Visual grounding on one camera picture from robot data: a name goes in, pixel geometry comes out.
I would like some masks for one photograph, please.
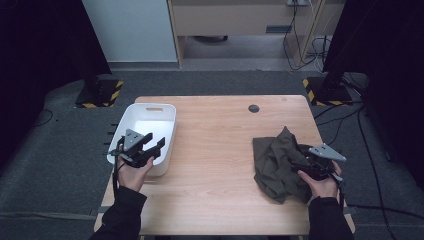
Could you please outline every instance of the black floor stand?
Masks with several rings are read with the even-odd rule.
[[[100,80],[85,81],[85,85],[78,95],[75,105],[83,104],[108,104],[112,101],[113,94],[116,92],[119,80]]]
[[[343,103],[352,102],[352,98],[343,84],[326,84],[325,77],[308,77],[309,87],[314,94],[315,101],[333,102],[339,101]]]

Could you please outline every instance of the crumpled towel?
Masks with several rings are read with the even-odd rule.
[[[297,144],[296,137],[287,127],[277,137],[253,138],[255,181],[272,199],[283,203],[294,195],[307,203],[312,196],[308,184],[291,170],[291,161],[307,164],[311,146]]]

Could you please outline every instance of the white wall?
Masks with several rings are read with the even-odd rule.
[[[108,62],[177,62],[167,0],[83,0]]]

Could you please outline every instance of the hand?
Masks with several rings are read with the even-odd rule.
[[[121,157],[118,157],[118,166],[124,164],[118,172],[119,185],[139,192],[144,180],[146,180],[147,172],[153,167],[153,159],[153,157],[150,157],[144,167],[133,168],[126,165]]]
[[[340,175],[342,173],[342,170],[340,169],[339,165],[333,161],[334,169],[336,170],[336,173]],[[332,178],[326,178],[321,181],[317,181],[313,178],[311,178],[308,174],[305,172],[299,170],[297,172],[299,176],[309,185],[312,191],[312,198],[316,197],[337,197],[337,184]]]

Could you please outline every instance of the person's right hand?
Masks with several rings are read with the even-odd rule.
[[[333,161],[334,169],[336,170],[336,173],[340,175],[342,173],[342,170],[340,169],[339,165]],[[311,178],[308,174],[305,172],[299,170],[297,172],[299,176],[309,185],[312,191],[312,198],[316,197],[337,197],[337,184],[332,178],[326,178],[321,181],[317,181],[313,178]]]

